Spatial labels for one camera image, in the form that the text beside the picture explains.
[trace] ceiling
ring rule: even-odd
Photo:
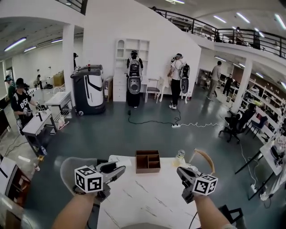
[[[215,55],[218,57],[221,57],[222,59],[225,59],[229,62],[235,63],[239,65],[239,63],[243,64],[245,66],[246,59],[243,57],[239,57],[236,55],[224,53],[224,52],[215,52]],[[263,64],[260,64],[258,62],[253,62],[252,64],[252,73],[255,74],[258,72],[259,74],[264,76],[264,79],[274,85],[276,85],[278,88],[280,88],[282,91],[286,92],[286,90],[281,86],[279,81],[286,82],[286,78],[283,74],[275,71],[272,68],[269,68]]]
[[[136,0],[145,6],[156,6],[159,9],[173,11],[189,17],[199,19],[216,28],[240,27],[241,29],[258,28],[286,37],[286,30],[275,21],[274,14],[278,13],[286,24],[286,10],[278,0],[181,0],[185,4],[171,4],[165,0]],[[244,15],[251,23],[243,21],[236,12]],[[223,23],[213,16],[219,16],[227,23]]]
[[[29,47],[50,45],[52,40],[62,37],[63,24],[58,22],[29,17],[11,17],[0,19],[0,60],[23,53]],[[75,28],[75,36],[83,36],[82,28]],[[27,37],[27,40],[13,49],[4,49],[15,41]]]

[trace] white cabinet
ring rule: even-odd
[[[147,77],[150,41],[140,39],[117,39],[115,51],[115,70],[113,78],[113,101],[126,102],[127,91],[127,60],[132,50],[138,51],[143,62],[142,77]]]

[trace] white pillar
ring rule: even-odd
[[[74,40],[74,25],[63,26],[63,74],[66,91],[71,92],[72,105],[75,105],[75,98],[73,94],[71,74],[73,73],[73,40]]]
[[[245,68],[243,71],[241,82],[240,82],[240,88],[237,92],[236,100],[234,101],[234,104],[231,109],[231,111],[235,114],[238,112],[238,109],[240,108],[240,105],[243,99],[242,96],[245,93],[245,90],[247,88],[251,70],[252,70],[252,59],[247,58],[245,62]]]

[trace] large black and white bin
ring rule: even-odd
[[[105,111],[102,74],[102,65],[89,65],[71,75],[78,115],[96,115]]]

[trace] gray floor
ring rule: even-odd
[[[225,106],[217,100],[205,100],[205,95],[206,91],[197,87],[187,105],[183,101],[179,103],[179,123],[224,124],[223,118],[229,116]],[[170,99],[165,97],[161,103],[156,104],[150,97],[148,103],[144,104],[142,99],[136,110],[131,109],[131,121],[174,122],[179,112],[168,108],[169,101]],[[76,117],[52,138],[47,147],[48,156],[40,165],[41,171],[33,176],[25,205],[25,218],[33,229],[50,228],[59,211],[72,197],[59,175],[61,162],[65,158],[108,159],[111,154],[133,156],[136,150],[148,149],[159,150],[161,157],[174,157],[179,149],[184,149],[188,159],[194,148],[207,152],[214,162],[214,175],[219,178],[219,182],[211,198],[216,206],[226,204],[229,209],[242,208],[249,229],[279,228],[282,213],[286,208],[285,191],[281,189],[276,193],[270,209],[265,209],[264,203],[258,197],[248,201],[248,195],[251,194],[250,184],[254,181],[247,168],[237,175],[234,174],[245,161],[241,156],[241,147],[236,144],[235,139],[227,143],[224,134],[218,137],[222,127],[198,128],[190,125],[172,129],[171,125],[160,123],[134,125],[128,123],[128,110],[129,107],[125,103],[108,103],[104,114]],[[252,139],[250,134],[242,134],[240,138],[246,158],[253,156],[262,146],[262,143],[257,138]],[[192,163],[201,172],[210,171],[207,163],[200,157],[195,157]],[[255,165],[254,162],[250,166],[252,174]],[[256,168],[259,183],[270,174],[270,168],[265,160],[261,159]],[[96,223],[97,212],[90,217],[90,227],[95,229]]]

